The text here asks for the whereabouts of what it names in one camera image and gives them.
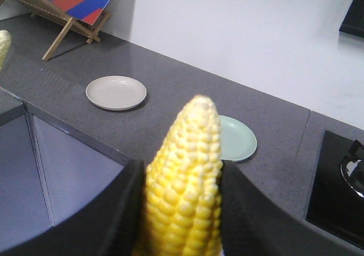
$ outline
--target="green plate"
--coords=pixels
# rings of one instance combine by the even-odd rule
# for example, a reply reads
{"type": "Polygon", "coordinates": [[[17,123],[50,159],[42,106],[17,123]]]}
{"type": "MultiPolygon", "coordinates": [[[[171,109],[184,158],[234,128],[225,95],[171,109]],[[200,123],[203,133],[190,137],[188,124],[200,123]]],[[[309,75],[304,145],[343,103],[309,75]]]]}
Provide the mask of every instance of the green plate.
{"type": "Polygon", "coordinates": [[[220,123],[221,159],[242,161],[255,152],[258,145],[257,138],[248,126],[225,115],[220,116],[220,123]]]}

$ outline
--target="plate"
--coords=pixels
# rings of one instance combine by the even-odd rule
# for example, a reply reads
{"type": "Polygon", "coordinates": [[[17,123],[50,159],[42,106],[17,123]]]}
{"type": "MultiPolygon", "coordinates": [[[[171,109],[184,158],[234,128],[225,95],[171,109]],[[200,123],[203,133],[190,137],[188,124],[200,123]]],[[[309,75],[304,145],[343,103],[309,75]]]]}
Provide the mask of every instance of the plate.
{"type": "Polygon", "coordinates": [[[257,149],[257,138],[244,123],[220,116],[221,124],[221,159],[242,161],[250,157],[257,149]]]}
{"type": "Polygon", "coordinates": [[[123,111],[140,104],[147,96],[147,89],[140,81],[130,77],[106,76],[90,82],[86,96],[100,108],[123,111]]]}

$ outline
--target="gray countertop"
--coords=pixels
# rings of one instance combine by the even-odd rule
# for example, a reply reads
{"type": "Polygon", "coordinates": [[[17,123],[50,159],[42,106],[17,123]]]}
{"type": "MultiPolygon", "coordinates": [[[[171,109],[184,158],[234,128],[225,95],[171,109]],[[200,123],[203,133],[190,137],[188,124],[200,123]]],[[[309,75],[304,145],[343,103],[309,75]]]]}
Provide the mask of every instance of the gray countertop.
{"type": "Polygon", "coordinates": [[[23,104],[0,90],[0,126],[23,114],[23,104]]]}
{"type": "Polygon", "coordinates": [[[149,163],[183,105],[195,94],[207,95],[219,114],[244,122],[257,137],[256,153],[237,163],[238,167],[302,223],[308,224],[305,212],[324,131],[364,141],[363,130],[107,34],[100,34],[100,43],[88,45],[84,37],[71,32],[55,58],[46,63],[41,58],[59,26],[29,15],[0,24],[13,36],[0,87],[18,96],[37,117],[111,158],[140,158],[149,163]],[[124,112],[94,106],[85,88],[108,75],[141,81],[147,98],[124,112]]]}

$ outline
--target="yellow object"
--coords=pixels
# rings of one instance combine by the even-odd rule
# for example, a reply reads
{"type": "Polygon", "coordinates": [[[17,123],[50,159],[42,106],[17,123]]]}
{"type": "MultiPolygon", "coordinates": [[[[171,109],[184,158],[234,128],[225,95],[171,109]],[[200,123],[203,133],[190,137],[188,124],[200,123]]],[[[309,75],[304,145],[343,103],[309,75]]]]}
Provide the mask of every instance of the yellow object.
{"type": "Polygon", "coordinates": [[[178,114],[147,167],[134,256],[220,255],[220,132],[208,97],[194,97],[178,114]]]}
{"type": "Polygon", "coordinates": [[[6,30],[0,30],[0,70],[2,69],[2,64],[4,63],[6,54],[9,50],[10,43],[10,33],[6,30]]]}

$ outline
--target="yellow corn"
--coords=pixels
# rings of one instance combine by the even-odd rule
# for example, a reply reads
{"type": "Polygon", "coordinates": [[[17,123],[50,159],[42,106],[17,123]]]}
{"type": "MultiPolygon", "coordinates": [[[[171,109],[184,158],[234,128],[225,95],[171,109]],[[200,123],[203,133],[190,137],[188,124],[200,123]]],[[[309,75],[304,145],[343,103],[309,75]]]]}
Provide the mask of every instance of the yellow corn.
{"type": "Polygon", "coordinates": [[[218,256],[221,252],[220,119],[196,96],[169,129],[147,167],[134,256],[218,256]]]}
{"type": "Polygon", "coordinates": [[[2,64],[4,63],[6,54],[9,50],[10,43],[10,33],[6,30],[0,30],[0,70],[2,69],[2,64]]]}

